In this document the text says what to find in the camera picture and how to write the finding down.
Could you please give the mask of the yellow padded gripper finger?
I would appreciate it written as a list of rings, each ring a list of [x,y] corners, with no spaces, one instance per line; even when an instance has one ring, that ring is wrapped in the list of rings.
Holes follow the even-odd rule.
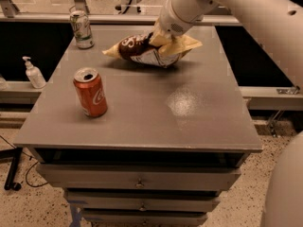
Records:
[[[156,21],[151,31],[151,37],[149,44],[159,47],[172,42],[171,35],[166,32],[160,25],[159,21]]]
[[[162,45],[158,49],[158,52],[162,56],[170,56],[189,51],[202,45],[200,41],[188,35],[182,35],[173,37],[167,44]]]

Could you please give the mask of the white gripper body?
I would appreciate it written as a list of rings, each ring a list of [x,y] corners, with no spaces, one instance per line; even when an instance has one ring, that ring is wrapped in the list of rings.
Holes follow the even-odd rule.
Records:
[[[181,36],[217,6],[213,0],[167,0],[158,18],[159,29],[169,36]]]

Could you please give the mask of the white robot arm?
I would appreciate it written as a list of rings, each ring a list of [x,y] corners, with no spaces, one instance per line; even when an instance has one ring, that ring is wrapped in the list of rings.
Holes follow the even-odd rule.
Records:
[[[152,40],[170,41],[223,5],[295,85],[303,86],[303,8],[290,0],[167,0]],[[260,227],[303,227],[303,132],[280,154],[266,193]]]

